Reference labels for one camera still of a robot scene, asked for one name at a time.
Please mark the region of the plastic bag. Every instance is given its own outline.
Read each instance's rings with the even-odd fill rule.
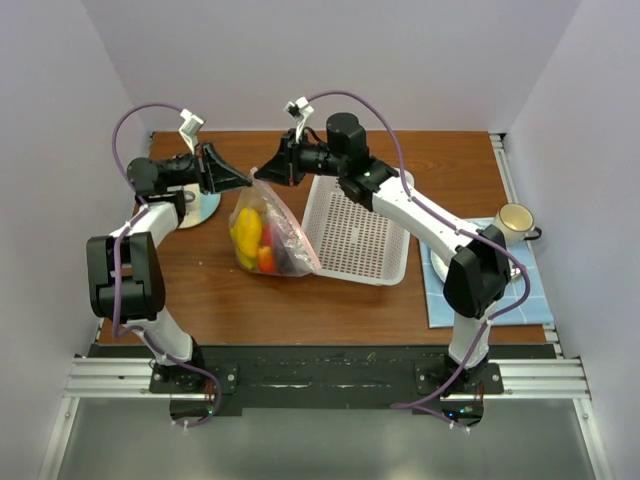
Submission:
[[[242,190],[229,217],[229,231],[245,270],[301,277],[321,268],[302,227],[266,182],[254,179],[252,187]]]

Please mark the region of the white wall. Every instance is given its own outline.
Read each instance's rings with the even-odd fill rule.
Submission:
[[[638,478],[640,3],[584,0],[507,135],[560,340],[618,478]]]
[[[207,128],[239,130],[290,127],[287,100],[346,88],[398,129],[505,131],[579,4],[82,1],[133,103],[172,101],[202,114]],[[339,101],[323,102],[314,125],[352,109]],[[143,120],[171,127],[154,113]]]
[[[0,478],[38,475],[71,359],[95,333],[85,242],[132,206],[110,154],[131,103],[78,0],[0,16]],[[124,154],[142,153],[131,119]]]

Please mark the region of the black cup handle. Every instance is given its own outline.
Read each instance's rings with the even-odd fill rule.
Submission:
[[[533,231],[536,232],[537,235],[533,237],[524,237],[524,239],[527,240],[528,242],[538,240],[542,236],[542,229],[540,227],[535,227]]]

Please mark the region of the bell pepper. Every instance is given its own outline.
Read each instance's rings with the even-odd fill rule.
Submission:
[[[271,235],[271,227],[267,224],[262,229],[262,238],[260,239],[260,244],[263,247],[270,247],[272,245],[272,235]]]
[[[276,262],[273,258],[271,247],[260,247],[258,249],[258,268],[262,273],[276,273]]]
[[[252,208],[240,210],[231,229],[231,238],[234,240],[238,251],[249,259],[255,259],[258,256],[261,236],[262,221],[260,220],[260,214]]]

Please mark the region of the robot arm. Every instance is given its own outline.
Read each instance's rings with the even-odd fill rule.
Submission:
[[[369,152],[366,131],[350,113],[337,113],[326,122],[327,142],[312,143],[304,126],[310,106],[305,99],[289,103],[289,113],[298,119],[298,127],[285,133],[276,155],[255,173],[255,178],[280,185],[295,186],[307,173],[338,177],[345,195],[366,209],[387,217],[425,242],[449,267],[444,295],[455,311],[454,335],[449,356],[463,363],[467,352],[496,301],[504,295],[510,281],[508,259],[478,240],[458,234],[476,232],[477,227],[461,220],[410,188],[411,196],[456,227],[445,227],[433,215],[410,200],[398,172]],[[489,226],[478,235],[505,246],[503,233]],[[489,328],[484,327],[465,364],[479,365],[488,352]]]
[[[165,161],[136,158],[127,175],[138,198],[144,200],[141,209],[147,212],[128,230],[120,245],[122,275],[120,323],[134,329],[146,344],[150,339],[156,362],[165,367],[167,376],[174,362],[158,351],[170,354],[183,363],[199,364],[198,346],[177,325],[165,306],[165,286],[156,248],[173,232],[185,216],[185,197],[181,186],[197,183],[204,194],[224,193],[251,185],[251,180],[222,160],[213,145],[205,143],[194,148],[193,154],[178,155]],[[123,229],[108,236],[94,237],[87,242],[87,263],[91,307],[97,316],[113,318],[115,289],[114,246]],[[198,376],[179,373],[183,385],[194,386]]]

